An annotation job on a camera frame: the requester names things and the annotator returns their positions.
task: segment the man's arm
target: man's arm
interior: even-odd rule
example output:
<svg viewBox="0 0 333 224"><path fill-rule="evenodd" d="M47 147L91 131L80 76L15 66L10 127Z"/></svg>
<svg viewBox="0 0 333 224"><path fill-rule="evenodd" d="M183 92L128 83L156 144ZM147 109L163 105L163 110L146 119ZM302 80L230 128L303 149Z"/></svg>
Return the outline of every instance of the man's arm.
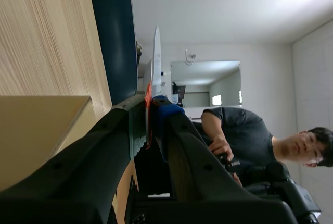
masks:
<svg viewBox="0 0 333 224"><path fill-rule="evenodd" d="M206 135L212 140L218 135L221 135L225 138L222 131L222 121L219 117L214 115L211 112L204 112L201 116L202 128Z"/></svg>
<svg viewBox="0 0 333 224"><path fill-rule="evenodd" d="M234 154L222 131L221 119L208 111L202 114L201 123L204 132L213 141L209 146L209 150L213 152L214 155L226 153L228 155L228 161L231 161L234 158Z"/></svg>

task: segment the screw hole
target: screw hole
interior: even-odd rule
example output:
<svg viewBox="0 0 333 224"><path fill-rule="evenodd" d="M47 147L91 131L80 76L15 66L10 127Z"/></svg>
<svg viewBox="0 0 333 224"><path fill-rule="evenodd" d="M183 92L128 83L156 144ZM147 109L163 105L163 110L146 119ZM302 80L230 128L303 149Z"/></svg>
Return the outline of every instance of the screw hole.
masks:
<svg viewBox="0 0 333 224"><path fill-rule="evenodd" d="M210 165L210 164L206 164L206 165L204 165L204 170L206 170L206 171L212 171L213 170L213 166L212 165Z"/></svg>
<svg viewBox="0 0 333 224"><path fill-rule="evenodd" d="M60 169L60 168L62 168L62 164L61 164L61 163L55 163L55 164L53 165L53 168L54 168L54 169Z"/></svg>

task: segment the white ceiling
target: white ceiling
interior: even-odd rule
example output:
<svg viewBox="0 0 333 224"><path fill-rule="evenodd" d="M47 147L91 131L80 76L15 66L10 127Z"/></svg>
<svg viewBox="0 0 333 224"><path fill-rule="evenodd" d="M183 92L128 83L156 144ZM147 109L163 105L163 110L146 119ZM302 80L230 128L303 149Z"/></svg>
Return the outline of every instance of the white ceiling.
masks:
<svg viewBox="0 0 333 224"><path fill-rule="evenodd" d="M239 61L171 62L171 79L181 85L209 85L239 70Z"/></svg>
<svg viewBox="0 0 333 224"><path fill-rule="evenodd" d="M333 18L333 0L132 0L135 31L163 44L291 43Z"/></svg>

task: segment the window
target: window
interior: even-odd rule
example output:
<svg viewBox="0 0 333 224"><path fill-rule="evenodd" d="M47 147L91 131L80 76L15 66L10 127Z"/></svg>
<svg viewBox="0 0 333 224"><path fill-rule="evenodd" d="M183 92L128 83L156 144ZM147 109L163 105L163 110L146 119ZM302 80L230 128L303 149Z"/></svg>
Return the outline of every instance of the window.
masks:
<svg viewBox="0 0 333 224"><path fill-rule="evenodd" d="M239 103L242 104L243 102L243 98L241 97L241 89L239 91Z"/></svg>
<svg viewBox="0 0 333 224"><path fill-rule="evenodd" d="M218 105L222 104L222 97L221 97L221 95L213 96L212 99L213 99L213 105L214 106L218 106Z"/></svg>

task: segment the wooden surface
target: wooden surface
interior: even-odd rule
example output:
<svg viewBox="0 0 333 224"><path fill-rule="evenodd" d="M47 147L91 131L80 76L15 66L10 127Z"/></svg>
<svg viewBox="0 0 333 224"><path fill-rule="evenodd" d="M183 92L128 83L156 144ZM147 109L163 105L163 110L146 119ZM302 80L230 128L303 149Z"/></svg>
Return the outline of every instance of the wooden surface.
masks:
<svg viewBox="0 0 333 224"><path fill-rule="evenodd" d="M89 101L89 96L0 96L0 191L57 153L74 123L82 122ZM95 116L89 117L84 122L91 125ZM81 137L90 128L81 127Z"/></svg>
<svg viewBox="0 0 333 224"><path fill-rule="evenodd" d="M90 95L111 108L91 0L0 0L0 95Z"/></svg>

